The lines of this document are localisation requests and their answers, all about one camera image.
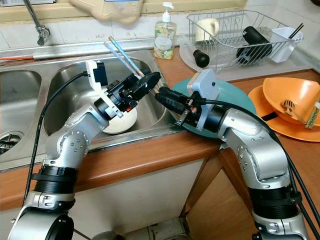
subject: white mug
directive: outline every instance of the white mug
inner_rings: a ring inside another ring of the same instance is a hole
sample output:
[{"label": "white mug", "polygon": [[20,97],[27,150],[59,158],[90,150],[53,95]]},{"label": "white mug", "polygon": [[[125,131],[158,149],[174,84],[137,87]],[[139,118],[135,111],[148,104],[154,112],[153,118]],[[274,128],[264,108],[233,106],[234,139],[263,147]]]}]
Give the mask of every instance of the white mug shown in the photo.
[{"label": "white mug", "polygon": [[215,36],[219,32],[219,22],[215,18],[205,18],[196,22],[195,41],[210,40],[210,35]]}]

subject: black chopstick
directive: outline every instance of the black chopstick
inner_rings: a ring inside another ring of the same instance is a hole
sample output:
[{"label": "black chopstick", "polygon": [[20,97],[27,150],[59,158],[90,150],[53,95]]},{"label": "black chopstick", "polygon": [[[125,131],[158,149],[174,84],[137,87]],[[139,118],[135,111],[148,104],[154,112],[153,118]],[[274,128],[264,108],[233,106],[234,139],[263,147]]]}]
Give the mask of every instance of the black chopstick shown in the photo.
[{"label": "black chopstick", "polygon": [[288,39],[292,39],[303,27],[304,27],[304,24],[301,23],[301,24],[293,31],[293,33],[288,37]]}]

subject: fork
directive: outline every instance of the fork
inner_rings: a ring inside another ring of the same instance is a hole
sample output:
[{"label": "fork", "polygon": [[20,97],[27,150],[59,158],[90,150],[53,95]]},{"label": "fork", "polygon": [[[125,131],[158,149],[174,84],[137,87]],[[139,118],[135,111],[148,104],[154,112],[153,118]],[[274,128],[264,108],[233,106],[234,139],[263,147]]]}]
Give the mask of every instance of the fork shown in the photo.
[{"label": "fork", "polygon": [[296,118],[298,119],[298,121],[300,121],[303,124],[306,124],[306,121],[304,121],[302,119],[302,117],[299,116],[299,114],[296,112],[296,105],[293,101],[291,100],[284,100],[284,102],[282,103],[282,106],[285,107],[285,113],[292,116],[291,112],[292,111],[294,113],[294,115],[296,116]]}]

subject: red wire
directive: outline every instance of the red wire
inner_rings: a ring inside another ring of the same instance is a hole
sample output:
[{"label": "red wire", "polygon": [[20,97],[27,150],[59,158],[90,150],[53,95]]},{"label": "red wire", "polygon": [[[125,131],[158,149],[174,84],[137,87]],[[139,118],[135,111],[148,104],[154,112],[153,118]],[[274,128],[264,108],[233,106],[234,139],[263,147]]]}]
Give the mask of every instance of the red wire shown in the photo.
[{"label": "red wire", "polygon": [[0,57],[0,60],[23,60],[23,59],[34,59],[33,56],[14,56],[14,57]]}]

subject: orange plate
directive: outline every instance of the orange plate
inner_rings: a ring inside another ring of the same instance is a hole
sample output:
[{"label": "orange plate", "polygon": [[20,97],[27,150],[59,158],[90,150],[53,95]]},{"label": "orange plate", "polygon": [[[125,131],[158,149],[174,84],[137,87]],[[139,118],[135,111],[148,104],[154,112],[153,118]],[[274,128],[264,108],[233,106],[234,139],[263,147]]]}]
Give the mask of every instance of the orange plate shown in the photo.
[{"label": "orange plate", "polygon": [[[251,90],[248,96],[252,100],[258,116],[263,117],[273,112],[280,114],[280,112],[274,111],[274,108],[268,103],[264,96],[262,85]],[[314,126],[309,130],[303,124],[290,123],[278,116],[268,120],[266,123],[274,131],[288,137],[308,142],[320,142],[320,127]]]},{"label": "orange plate", "polygon": [[[309,118],[319,92],[320,85],[316,81],[301,78],[267,77],[263,82],[264,96],[274,109],[285,113],[282,103],[286,99],[291,100],[295,103],[295,111],[305,121]],[[320,114],[317,116],[314,125],[320,126]]]}]

